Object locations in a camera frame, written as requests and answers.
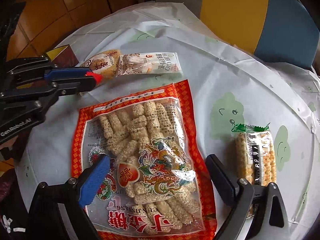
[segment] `snack package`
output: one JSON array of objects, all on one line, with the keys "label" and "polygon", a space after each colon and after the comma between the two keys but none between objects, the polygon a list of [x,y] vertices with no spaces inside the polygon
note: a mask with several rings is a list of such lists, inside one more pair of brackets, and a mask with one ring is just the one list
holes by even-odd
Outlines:
[{"label": "snack package", "polygon": [[80,67],[89,67],[94,73],[102,75],[106,79],[111,79],[116,75],[119,62],[120,50],[110,49],[92,56]]},{"label": "snack package", "polygon": [[187,81],[80,109],[72,176],[102,153],[110,172],[86,207],[102,238],[214,236],[212,182],[196,145]]},{"label": "snack package", "polygon": [[[238,178],[245,178],[253,185],[276,183],[276,157],[269,126],[237,124],[232,131],[239,132],[236,137]],[[247,218],[256,213],[257,207],[255,204],[250,208]]]},{"label": "snack package", "polygon": [[121,55],[117,75],[182,73],[175,52]]}]

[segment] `snack bag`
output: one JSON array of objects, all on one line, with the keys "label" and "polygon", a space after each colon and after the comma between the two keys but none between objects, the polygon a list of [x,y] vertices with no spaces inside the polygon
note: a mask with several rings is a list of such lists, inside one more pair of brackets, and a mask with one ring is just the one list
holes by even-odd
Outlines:
[{"label": "snack bag", "polygon": [[[253,185],[276,183],[276,157],[269,126],[237,124],[232,132],[239,132],[236,137],[238,178],[245,178]],[[247,218],[254,216],[257,208],[257,204],[252,205]]]},{"label": "snack bag", "polygon": [[116,75],[120,51],[118,49],[106,50],[92,56],[80,67],[89,67],[94,73],[102,75],[105,79],[111,79]]},{"label": "snack bag", "polygon": [[182,73],[175,52],[121,55],[117,75]]},{"label": "snack bag", "polygon": [[187,81],[80,109],[72,176],[101,153],[110,172],[86,210],[102,238],[212,239],[212,182]]}]

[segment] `rice cracker package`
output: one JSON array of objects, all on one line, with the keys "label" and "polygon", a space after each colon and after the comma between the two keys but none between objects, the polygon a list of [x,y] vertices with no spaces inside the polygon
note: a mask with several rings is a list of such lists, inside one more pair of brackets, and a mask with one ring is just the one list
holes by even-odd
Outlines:
[{"label": "rice cracker package", "polygon": [[212,183],[196,144],[188,81],[82,108],[72,176],[111,168],[87,214],[103,239],[212,239]]}]

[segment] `red heart logo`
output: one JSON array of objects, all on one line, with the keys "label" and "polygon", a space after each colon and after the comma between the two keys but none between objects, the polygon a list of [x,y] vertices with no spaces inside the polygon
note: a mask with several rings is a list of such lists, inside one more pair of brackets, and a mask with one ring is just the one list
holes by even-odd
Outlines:
[{"label": "red heart logo", "polygon": [[119,163],[118,182],[121,187],[127,187],[129,183],[136,182],[140,177],[140,172],[136,166],[129,163]]}]

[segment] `white snack packet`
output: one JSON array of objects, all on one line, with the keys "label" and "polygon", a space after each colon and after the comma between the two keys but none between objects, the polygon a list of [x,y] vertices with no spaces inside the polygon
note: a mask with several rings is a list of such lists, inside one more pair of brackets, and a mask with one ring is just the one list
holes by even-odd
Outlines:
[{"label": "white snack packet", "polygon": [[130,74],[182,73],[176,52],[121,55],[117,76]]}]

